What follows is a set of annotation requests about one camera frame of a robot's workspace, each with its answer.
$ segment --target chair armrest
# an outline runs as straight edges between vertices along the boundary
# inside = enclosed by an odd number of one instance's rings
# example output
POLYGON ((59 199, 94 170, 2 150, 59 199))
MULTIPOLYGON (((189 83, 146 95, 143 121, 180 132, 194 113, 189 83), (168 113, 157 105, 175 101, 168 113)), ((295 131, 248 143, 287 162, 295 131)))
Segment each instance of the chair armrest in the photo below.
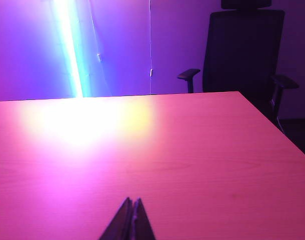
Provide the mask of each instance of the chair armrest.
POLYGON ((185 81, 191 81, 191 80, 193 80, 193 77, 199 72, 200 72, 199 69, 191 68, 191 69, 188 69, 187 71, 184 71, 181 74, 179 74, 177 76, 177 78, 183 79, 185 81))
POLYGON ((292 79, 284 75, 272 75, 271 79, 282 89, 297 89, 299 85, 292 79))

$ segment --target chair backrest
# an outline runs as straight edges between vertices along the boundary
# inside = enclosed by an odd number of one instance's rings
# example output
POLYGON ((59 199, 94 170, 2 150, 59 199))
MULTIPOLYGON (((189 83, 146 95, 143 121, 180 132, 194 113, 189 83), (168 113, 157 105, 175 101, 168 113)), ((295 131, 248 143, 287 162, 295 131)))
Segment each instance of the chair backrest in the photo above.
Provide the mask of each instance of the chair backrest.
POLYGON ((222 0, 210 16, 203 67, 203 91, 239 91, 245 97, 269 99, 274 85, 285 13, 259 10, 271 0, 222 0))

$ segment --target chair headrest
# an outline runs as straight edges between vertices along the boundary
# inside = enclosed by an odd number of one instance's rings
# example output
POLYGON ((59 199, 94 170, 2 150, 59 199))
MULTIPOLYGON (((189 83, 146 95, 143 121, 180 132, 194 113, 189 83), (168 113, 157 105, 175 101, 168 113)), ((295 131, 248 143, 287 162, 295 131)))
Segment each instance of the chair headrest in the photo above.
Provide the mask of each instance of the chair headrest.
POLYGON ((222 9, 260 9, 272 5, 272 0, 221 0, 222 9))

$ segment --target floor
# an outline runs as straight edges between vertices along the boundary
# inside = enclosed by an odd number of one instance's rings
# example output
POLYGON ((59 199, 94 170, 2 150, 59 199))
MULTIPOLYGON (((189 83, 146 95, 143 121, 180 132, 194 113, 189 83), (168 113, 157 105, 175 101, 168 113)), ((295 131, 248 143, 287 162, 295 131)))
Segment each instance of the floor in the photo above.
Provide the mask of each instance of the floor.
POLYGON ((280 120, 285 135, 305 154, 305 119, 280 120))

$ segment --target wood grain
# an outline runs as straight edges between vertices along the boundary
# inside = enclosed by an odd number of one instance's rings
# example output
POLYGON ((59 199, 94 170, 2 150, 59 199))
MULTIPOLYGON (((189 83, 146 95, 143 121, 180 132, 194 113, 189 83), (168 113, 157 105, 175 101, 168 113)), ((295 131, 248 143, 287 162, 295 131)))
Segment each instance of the wood grain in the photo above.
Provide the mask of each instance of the wood grain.
POLYGON ((238 92, 0 102, 0 240, 95 240, 126 197, 158 240, 305 240, 305 155, 238 92))

